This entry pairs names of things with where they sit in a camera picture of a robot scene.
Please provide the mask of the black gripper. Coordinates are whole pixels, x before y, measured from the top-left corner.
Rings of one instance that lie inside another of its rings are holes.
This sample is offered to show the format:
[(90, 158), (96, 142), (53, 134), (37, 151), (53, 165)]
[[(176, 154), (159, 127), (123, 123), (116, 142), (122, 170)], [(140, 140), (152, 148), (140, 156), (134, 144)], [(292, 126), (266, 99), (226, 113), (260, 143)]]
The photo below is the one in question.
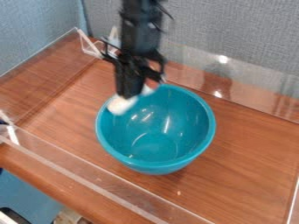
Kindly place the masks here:
[(103, 57), (115, 64), (116, 93), (131, 98), (142, 93), (146, 78), (164, 80), (166, 58), (159, 53), (163, 13), (120, 12), (120, 40), (103, 38)]

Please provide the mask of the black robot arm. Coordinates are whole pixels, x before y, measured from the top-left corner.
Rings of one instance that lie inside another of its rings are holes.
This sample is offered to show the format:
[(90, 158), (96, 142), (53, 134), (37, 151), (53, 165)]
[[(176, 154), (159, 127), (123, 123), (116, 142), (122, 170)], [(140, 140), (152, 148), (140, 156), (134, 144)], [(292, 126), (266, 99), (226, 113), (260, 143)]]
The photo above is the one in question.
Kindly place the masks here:
[(116, 94), (130, 99), (142, 93), (146, 80), (164, 81), (166, 57), (159, 52), (163, 17), (172, 15), (166, 0), (122, 0), (120, 42), (103, 37), (103, 59), (115, 66)]

